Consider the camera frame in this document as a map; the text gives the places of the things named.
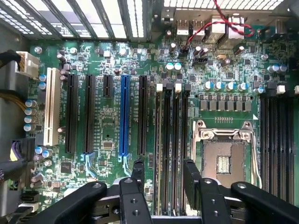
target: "pcie slot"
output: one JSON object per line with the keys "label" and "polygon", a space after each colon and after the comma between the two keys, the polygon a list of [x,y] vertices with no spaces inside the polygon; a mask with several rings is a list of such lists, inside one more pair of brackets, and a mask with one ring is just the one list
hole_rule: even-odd
{"label": "pcie slot", "polygon": [[170,110],[171,90],[166,89],[164,93],[164,115],[163,115],[163,170],[162,170],[162,215],[168,215],[168,190],[169,190],[169,147],[170,147]]}
{"label": "pcie slot", "polygon": [[47,69],[46,103],[43,144],[58,144],[59,107],[60,107],[60,73],[58,69]]}
{"label": "pcie slot", "polygon": [[93,133],[94,133],[94,104],[95,104],[95,76],[86,75],[85,87],[85,130],[83,153],[93,152]]}
{"label": "pcie slot", "polygon": [[77,116],[78,116],[78,76],[70,74],[68,76],[67,99],[66,99],[66,132],[65,132],[65,152],[74,153],[76,151],[77,136]]}
{"label": "pcie slot", "polygon": [[137,155],[146,152],[146,124],[148,109],[147,76],[139,76],[139,106],[138,106],[138,145]]}
{"label": "pcie slot", "polygon": [[182,96],[182,138],[181,138],[181,192],[180,192],[180,215],[185,215],[185,193],[184,193],[184,178],[183,178],[183,164],[184,159],[187,158],[187,144],[188,144],[188,98],[190,92],[184,91]]}
{"label": "pcie slot", "polygon": [[120,114],[120,144],[119,158],[128,155],[128,125],[129,125],[130,76],[121,76],[121,114]]}

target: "expansion slot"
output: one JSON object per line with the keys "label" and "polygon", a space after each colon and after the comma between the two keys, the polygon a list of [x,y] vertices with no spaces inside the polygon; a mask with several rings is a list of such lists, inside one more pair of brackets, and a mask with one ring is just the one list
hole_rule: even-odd
{"label": "expansion slot", "polygon": [[170,147],[170,110],[171,110],[171,89],[164,93],[164,116],[163,116],[163,169],[162,169],[162,215],[168,215],[168,190],[169,190],[169,147]]}
{"label": "expansion slot", "polygon": [[58,144],[59,107],[60,107],[60,73],[58,69],[47,69],[45,122],[43,144],[54,146]]}
{"label": "expansion slot", "polygon": [[121,76],[121,113],[119,160],[128,155],[128,125],[130,111],[130,76]]}
{"label": "expansion slot", "polygon": [[146,124],[148,111],[147,76],[139,76],[139,106],[138,106],[138,145],[137,155],[146,152]]}
{"label": "expansion slot", "polygon": [[93,152],[93,132],[94,132],[94,104],[95,104],[95,76],[86,75],[85,87],[85,130],[83,153]]}
{"label": "expansion slot", "polygon": [[76,151],[78,119],[78,76],[73,74],[68,76],[65,119],[65,152],[74,153]]}

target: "ram slot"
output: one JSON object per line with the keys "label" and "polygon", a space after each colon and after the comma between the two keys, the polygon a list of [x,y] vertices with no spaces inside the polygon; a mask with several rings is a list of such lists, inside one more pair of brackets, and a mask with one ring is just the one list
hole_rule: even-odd
{"label": "ram slot", "polygon": [[180,215],[185,215],[185,192],[184,192],[184,176],[183,164],[184,159],[187,158],[187,144],[188,144],[188,98],[190,92],[184,91],[182,96],[182,138],[181,138],[181,192],[180,192]]}
{"label": "ram slot", "polygon": [[148,113],[148,78],[139,76],[139,105],[138,105],[138,145],[137,155],[145,155],[146,152],[146,124]]}
{"label": "ram slot", "polygon": [[120,114],[120,144],[119,161],[128,155],[128,125],[130,111],[130,76],[121,76],[121,114]]}
{"label": "ram slot", "polygon": [[155,110],[155,170],[154,170],[154,215],[160,215],[161,198],[161,125],[162,125],[162,93],[157,93]]}
{"label": "ram slot", "polygon": [[78,76],[73,74],[68,76],[65,119],[65,152],[74,153],[76,151],[78,119]]}
{"label": "ram slot", "polygon": [[93,133],[94,133],[94,104],[95,104],[95,76],[86,75],[85,87],[85,129],[83,153],[93,152]]}
{"label": "ram slot", "polygon": [[163,170],[162,170],[162,215],[168,215],[169,200],[169,147],[170,147],[170,110],[171,110],[171,92],[165,90],[164,93],[164,115],[163,115]]}

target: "black pcie slot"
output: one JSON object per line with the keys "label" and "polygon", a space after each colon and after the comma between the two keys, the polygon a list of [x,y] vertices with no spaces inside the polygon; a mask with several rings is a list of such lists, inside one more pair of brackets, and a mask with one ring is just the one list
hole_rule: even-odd
{"label": "black pcie slot", "polygon": [[162,215],[168,215],[168,190],[169,190],[169,142],[170,142],[170,103],[171,90],[164,93],[164,117],[163,117],[163,170],[162,170]]}
{"label": "black pcie slot", "polygon": [[148,109],[147,76],[139,76],[139,106],[138,106],[138,145],[137,155],[146,152],[146,124]]}
{"label": "black pcie slot", "polygon": [[65,152],[74,153],[76,151],[78,119],[78,76],[73,74],[68,76],[65,119]]}
{"label": "black pcie slot", "polygon": [[93,152],[93,132],[94,132],[94,104],[95,104],[95,76],[86,75],[85,87],[85,129],[83,153]]}
{"label": "black pcie slot", "polygon": [[171,208],[172,211],[177,211],[177,191],[178,191],[178,150],[179,150],[179,103],[180,94],[173,94],[172,106],[172,166],[171,166]]}
{"label": "black pcie slot", "polygon": [[188,97],[189,91],[184,91],[182,95],[182,137],[181,137],[181,194],[180,194],[180,215],[185,215],[185,193],[184,193],[184,178],[183,178],[183,163],[187,158],[188,144]]}

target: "cable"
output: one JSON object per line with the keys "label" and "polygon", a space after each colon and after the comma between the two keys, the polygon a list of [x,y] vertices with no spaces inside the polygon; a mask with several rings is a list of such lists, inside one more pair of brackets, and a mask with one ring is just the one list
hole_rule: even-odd
{"label": "cable", "polygon": [[[193,38],[194,38],[200,31],[205,30],[207,27],[211,26],[212,24],[219,24],[219,23],[221,23],[221,24],[226,24],[226,25],[228,25],[228,27],[230,27],[234,32],[236,32],[236,33],[238,33],[238,34],[240,34],[240,35],[243,35],[243,36],[245,36],[245,37],[252,37],[252,36],[254,35],[254,29],[251,28],[250,25],[243,24],[243,23],[236,23],[236,22],[230,22],[230,21],[228,21],[228,20],[225,18],[225,15],[222,13],[222,11],[221,11],[221,9],[220,9],[218,3],[217,3],[217,0],[213,0],[213,2],[214,2],[214,4],[215,4],[215,6],[216,6],[216,10],[217,10],[217,12],[219,13],[219,15],[220,15],[220,17],[221,17],[221,19],[222,19],[223,21],[217,21],[217,22],[209,22],[209,23],[207,23],[205,26],[203,26],[202,28],[200,28],[199,30],[197,30],[191,37],[189,37],[189,39],[187,40],[185,46],[187,46],[187,45],[190,43],[190,41],[191,41],[191,40],[192,40],[192,39],[193,39]],[[244,33],[243,31],[238,30],[236,27],[233,27],[233,26],[241,26],[241,27],[248,28],[248,29],[250,30],[250,33],[249,33],[249,34],[246,34],[246,33]]]}

